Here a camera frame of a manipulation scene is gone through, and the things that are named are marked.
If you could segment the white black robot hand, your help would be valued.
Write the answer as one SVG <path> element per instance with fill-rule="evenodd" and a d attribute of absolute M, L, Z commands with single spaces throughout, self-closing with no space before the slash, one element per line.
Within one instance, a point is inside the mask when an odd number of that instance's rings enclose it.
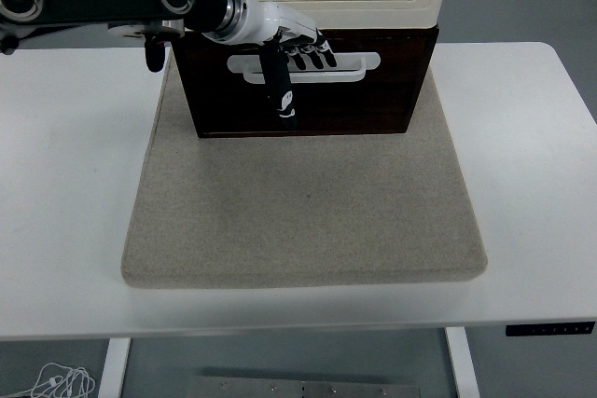
<path fill-rule="evenodd" d="M 227 0 L 224 18 L 204 36 L 222 45 L 257 49 L 268 99 L 289 130 L 295 130 L 298 121 L 288 62 L 300 70 L 306 68 L 304 57 L 318 70 L 337 65 L 314 20 L 275 2 Z"/>

